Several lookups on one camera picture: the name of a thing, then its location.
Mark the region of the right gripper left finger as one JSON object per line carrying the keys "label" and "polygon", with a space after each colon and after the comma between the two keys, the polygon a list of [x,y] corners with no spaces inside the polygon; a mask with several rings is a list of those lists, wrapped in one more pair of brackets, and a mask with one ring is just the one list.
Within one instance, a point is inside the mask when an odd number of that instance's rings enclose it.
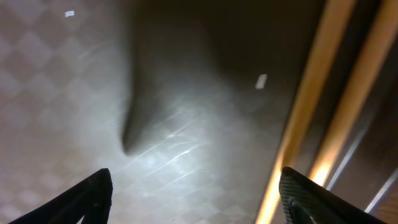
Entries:
{"label": "right gripper left finger", "polygon": [[103,168],[10,224],[107,224],[113,183]]}

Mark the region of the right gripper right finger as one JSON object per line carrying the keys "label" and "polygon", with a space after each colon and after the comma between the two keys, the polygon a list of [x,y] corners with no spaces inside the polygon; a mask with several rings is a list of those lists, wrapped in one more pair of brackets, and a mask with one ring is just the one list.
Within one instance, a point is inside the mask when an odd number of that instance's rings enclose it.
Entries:
{"label": "right gripper right finger", "polygon": [[291,167],[284,167],[279,193],[288,224],[383,224]]}

